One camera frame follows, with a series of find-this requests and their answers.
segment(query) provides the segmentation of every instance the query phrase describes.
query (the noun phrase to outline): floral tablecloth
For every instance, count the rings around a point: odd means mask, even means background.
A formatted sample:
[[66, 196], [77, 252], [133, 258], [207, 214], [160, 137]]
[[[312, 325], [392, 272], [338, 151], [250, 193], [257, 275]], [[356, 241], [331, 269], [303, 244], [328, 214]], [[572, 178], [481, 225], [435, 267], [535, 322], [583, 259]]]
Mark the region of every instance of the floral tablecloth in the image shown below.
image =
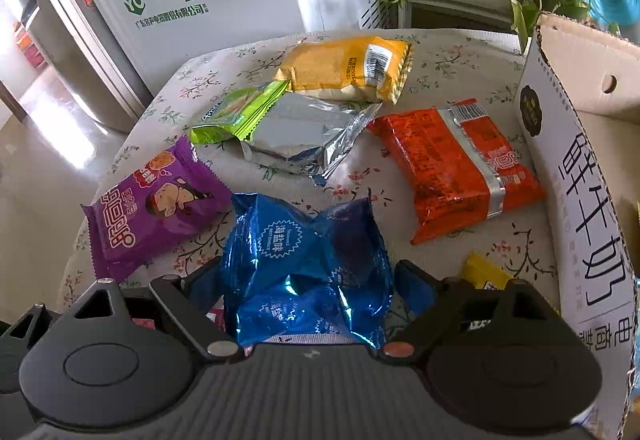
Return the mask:
[[[532, 166], [511, 106], [524, 66], [515, 36], [467, 30], [370, 30], [367, 34], [404, 39], [415, 45], [414, 70], [402, 96], [396, 106], [383, 106], [380, 115], [443, 107], [475, 97], [508, 137], [517, 156]], [[174, 143], [220, 96], [234, 88], [268, 82], [285, 53], [298, 41], [349, 35], [354, 32], [288, 36], [192, 58], [176, 71], [144, 112], [93, 201]], [[371, 189], [376, 220], [393, 264], [408, 259], [441, 279], [457, 274], [468, 254], [478, 251], [511, 275], [532, 282], [559, 307], [551, 233], [542, 203], [412, 246], [409, 239], [418, 222], [411, 188], [388, 150], [369, 131], [358, 137], [326, 187], [316, 187], [306, 177], [245, 162], [235, 141], [198, 147], [198, 153], [232, 191], [283, 198], [311, 215], [341, 201], [367, 196]], [[231, 211], [221, 214], [205, 232], [143, 264], [122, 285], [137, 287], [169, 272], [192, 272], [222, 253], [234, 221]], [[94, 280], [85, 221], [66, 265], [58, 310], [63, 311]]]

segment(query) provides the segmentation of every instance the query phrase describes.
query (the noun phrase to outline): red snack package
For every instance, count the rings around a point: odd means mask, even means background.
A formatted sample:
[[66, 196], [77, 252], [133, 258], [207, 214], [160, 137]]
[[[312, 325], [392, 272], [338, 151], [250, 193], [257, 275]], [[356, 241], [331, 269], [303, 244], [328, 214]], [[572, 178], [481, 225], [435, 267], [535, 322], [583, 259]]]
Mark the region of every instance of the red snack package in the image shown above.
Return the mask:
[[475, 99], [369, 124], [415, 190], [416, 245], [544, 197]]

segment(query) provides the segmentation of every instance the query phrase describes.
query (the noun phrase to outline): small yellow package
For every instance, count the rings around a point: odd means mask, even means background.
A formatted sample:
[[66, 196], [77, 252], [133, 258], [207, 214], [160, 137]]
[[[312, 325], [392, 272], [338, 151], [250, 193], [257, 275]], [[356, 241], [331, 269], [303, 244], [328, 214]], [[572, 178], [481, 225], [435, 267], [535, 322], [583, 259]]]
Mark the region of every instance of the small yellow package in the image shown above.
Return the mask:
[[475, 288], [487, 290], [504, 290], [507, 283], [513, 279], [500, 267], [487, 261], [478, 253], [473, 253], [466, 258], [460, 277]]
[[411, 71], [409, 42], [357, 37], [302, 42], [287, 55], [274, 80], [296, 93], [324, 100], [398, 101]]

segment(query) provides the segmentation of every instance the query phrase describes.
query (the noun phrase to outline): doorway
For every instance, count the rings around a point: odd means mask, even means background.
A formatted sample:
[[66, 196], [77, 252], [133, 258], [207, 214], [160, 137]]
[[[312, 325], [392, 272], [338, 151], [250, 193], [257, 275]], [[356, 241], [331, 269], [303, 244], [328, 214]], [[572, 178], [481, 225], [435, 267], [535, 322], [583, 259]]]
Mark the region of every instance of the doorway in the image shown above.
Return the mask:
[[11, 115], [26, 115], [20, 105], [47, 62], [18, 20], [19, 0], [0, 0], [0, 129]]

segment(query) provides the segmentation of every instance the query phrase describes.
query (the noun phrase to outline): green snack package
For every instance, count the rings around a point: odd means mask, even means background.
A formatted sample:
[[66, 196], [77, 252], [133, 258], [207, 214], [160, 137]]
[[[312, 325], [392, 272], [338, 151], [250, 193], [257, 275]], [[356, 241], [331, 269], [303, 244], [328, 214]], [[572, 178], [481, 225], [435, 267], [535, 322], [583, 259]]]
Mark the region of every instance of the green snack package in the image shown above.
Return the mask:
[[189, 135], [194, 144], [215, 144], [230, 138], [245, 139], [271, 106], [287, 92], [288, 80], [271, 82], [264, 90], [245, 87], [227, 93]]

